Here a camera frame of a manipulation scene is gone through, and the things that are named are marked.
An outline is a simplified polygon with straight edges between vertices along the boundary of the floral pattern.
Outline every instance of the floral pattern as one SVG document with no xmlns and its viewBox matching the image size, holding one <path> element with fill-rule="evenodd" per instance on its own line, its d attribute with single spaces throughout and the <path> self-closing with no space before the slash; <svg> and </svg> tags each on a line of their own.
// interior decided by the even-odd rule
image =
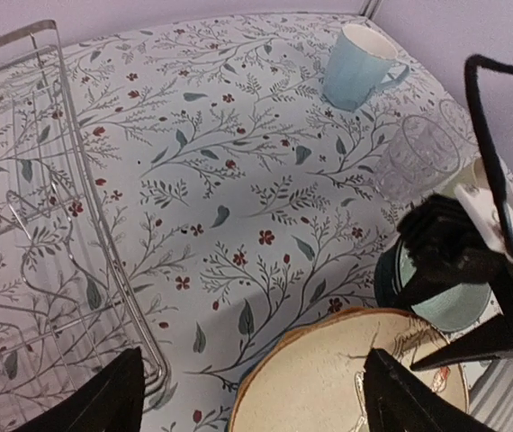
<svg viewBox="0 0 513 432">
<path fill-rule="evenodd" d="M 375 305 L 374 264 L 408 207 L 373 189 L 373 167 L 402 117 L 436 115 L 442 103 L 461 160 L 475 154 L 466 110 L 398 45 L 410 66 L 403 84 L 353 113 L 322 98 L 330 49 L 350 22 L 381 31 L 354 15 L 235 15 L 65 49 L 78 124 L 121 256 L 112 265 L 127 273 L 171 365 L 166 390 L 147 400 L 143 431 L 224 430 L 240 377 L 284 333 Z M 60 119 L 55 106 L 43 115 Z M 41 133 L 47 145 L 55 130 Z M 23 152 L 21 176 L 36 178 L 45 168 Z M 71 153 L 49 155 L 53 175 L 63 155 Z M 64 207 L 84 233 L 74 242 L 84 252 L 99 248 L 85 208 L 82 199 Z M 38 241 L 23 261 L 30 275 L 66 253 L 67 214 L 55 214 L 54 226 L 33 232 Z M 108 301 L 111 273 L 103 260 L 80 255 L 95 261 L 94 278 L 77 269 L 46 286 L 86 299 L 89 310 Z M 40 307 L 22 297 L 17 275 L 2 274 L 0 298 Z M 74 312 L 45 306 L 50 319 L 35 326 Z M 43 346 L 31 348 L 19 358 L 41 365 Z M 24 380 L 11 355 L 3 362 Z"/>
</svg>

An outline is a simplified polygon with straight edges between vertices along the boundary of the beige cup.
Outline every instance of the beige cup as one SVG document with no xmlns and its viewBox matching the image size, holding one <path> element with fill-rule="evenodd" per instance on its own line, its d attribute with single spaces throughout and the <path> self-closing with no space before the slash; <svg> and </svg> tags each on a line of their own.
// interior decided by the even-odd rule
<svg viewBox="0 0 513 432">
<path fill-rule="evenodd" d="M 491 189 L 489 187 L 487 173 L 484 171 L 484 164 L 480 157 L 477 157 L 471 164 L 461 169 L 459 173 L 446 184 L 441 194 L 449 198 L 455 198 L 455 188 L 456 185 L 460 183 L 463 185 L 475 185 L 482 189 Z M 513 209 L 513 194 L 509 182 L 507 182 L 507 202 Z"/>
</svg>

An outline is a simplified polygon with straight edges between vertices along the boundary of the mug handle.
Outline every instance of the mug handle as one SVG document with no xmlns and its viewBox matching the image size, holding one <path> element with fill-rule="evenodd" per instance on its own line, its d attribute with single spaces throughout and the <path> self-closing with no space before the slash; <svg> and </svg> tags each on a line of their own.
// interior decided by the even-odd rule
<svg viewBox="0 0 513 432">
<path fill-rule="evenodd" d="M 374 88 L 374 91 L 381 92 L 382 90 L 386 90 L 387 88 L 398 86 L 409 76 L 409 72 L 410 72 L 410 67 L 408 65 L 404 65 L 404 70 L 402 72 L 400 72 L 400 75 L 398 75 L 396 78 L 393 78 L 389 81 L 384 81 L 384 82 L 378 84 Z"/>
</svg>

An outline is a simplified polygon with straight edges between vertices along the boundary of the black cable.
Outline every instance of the black cable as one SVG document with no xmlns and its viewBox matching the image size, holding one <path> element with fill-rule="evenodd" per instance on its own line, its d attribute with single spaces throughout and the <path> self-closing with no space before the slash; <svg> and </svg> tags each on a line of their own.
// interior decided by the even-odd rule
<svg viewBox="0 0 513 432">
<path fill-rule="evenodd" d="M 497 60 L 486 58 L 479 54 L 470 56 L 464 63 L 464 90 L 466 102 L 472 119 L 472 127 L 481 152 L 484 170 L 487 173 L 492 199 L 497 208 L 500 219 L 500 228 L 505 240 L 508 254 L 513 258 L 513 230 L 510 223 L 509 208 L 507 206 L 507 179 L 502 172 L 499 156 L 492 141 L 491 132 L 482 109 L 481 93 L 479 89 L 478 69 L 485 68 L 494 72 L 513 75 L 513 66 L 500 63 Z"/>
</svg>

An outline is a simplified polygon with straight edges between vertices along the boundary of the cream plate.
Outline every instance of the cream plate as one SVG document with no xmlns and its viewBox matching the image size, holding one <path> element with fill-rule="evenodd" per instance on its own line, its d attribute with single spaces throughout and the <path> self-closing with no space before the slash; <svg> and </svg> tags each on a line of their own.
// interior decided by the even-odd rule
<svg viewBox="0 0 513 432">
<path fill-rule="evenodd" d="M 416 315 L 355 310 L 288 334 L 238 390 L 230 432 L 368 430 L 363 365 L 371 347 L 409 366 L 446 345 Z M 468 410 L 460 365 L 416 373 L 440 397 Z"/>
</svg>

